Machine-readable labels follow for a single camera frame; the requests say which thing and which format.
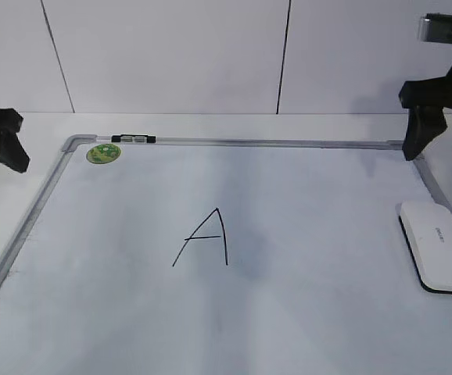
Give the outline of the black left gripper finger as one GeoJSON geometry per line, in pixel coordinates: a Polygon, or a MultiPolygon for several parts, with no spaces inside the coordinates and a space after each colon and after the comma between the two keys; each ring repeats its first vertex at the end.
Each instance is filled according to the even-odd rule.
{"type": "Polygon", "coordinates": [[[0,163],[17,173],[25,173],[27,171],[30,157],[25,152],[15,133],[0,132],[0,163]]]}

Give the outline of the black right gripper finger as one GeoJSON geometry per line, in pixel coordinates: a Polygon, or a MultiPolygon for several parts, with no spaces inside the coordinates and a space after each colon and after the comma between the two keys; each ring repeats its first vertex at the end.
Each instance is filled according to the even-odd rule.
{"type": "Polygon", "coordinates": [[[408,110],[407,131],[402,151],[407,161],[417,158],[426,146],[447,129],[441,107],[415,106],[408,110]]]}

